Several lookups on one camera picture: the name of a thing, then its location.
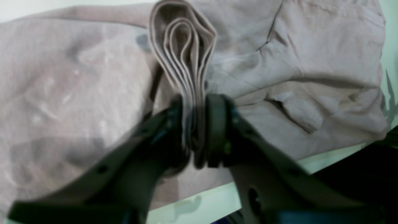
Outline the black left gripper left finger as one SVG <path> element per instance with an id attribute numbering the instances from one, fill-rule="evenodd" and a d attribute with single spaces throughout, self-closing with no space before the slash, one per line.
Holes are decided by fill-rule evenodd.
<path id="1" fill-rule="evenodd" d="M 183 100 L 141 124 L 94 167 L 45 197 L 15 201 L 9 224 L 144 224 L 158 180 L 187 165 Z"/>

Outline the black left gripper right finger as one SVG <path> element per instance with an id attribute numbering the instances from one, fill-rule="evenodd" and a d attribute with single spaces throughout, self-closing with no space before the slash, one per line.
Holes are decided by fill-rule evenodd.
<path id="1" fill-rule="evenodd" d="M 195 167 L 229 169 L 245 224 L 375 224 L 383 218 L 380 206 L 342 195 L 264 140 L 226 95 L 203 97 L 198 117 Z"/>

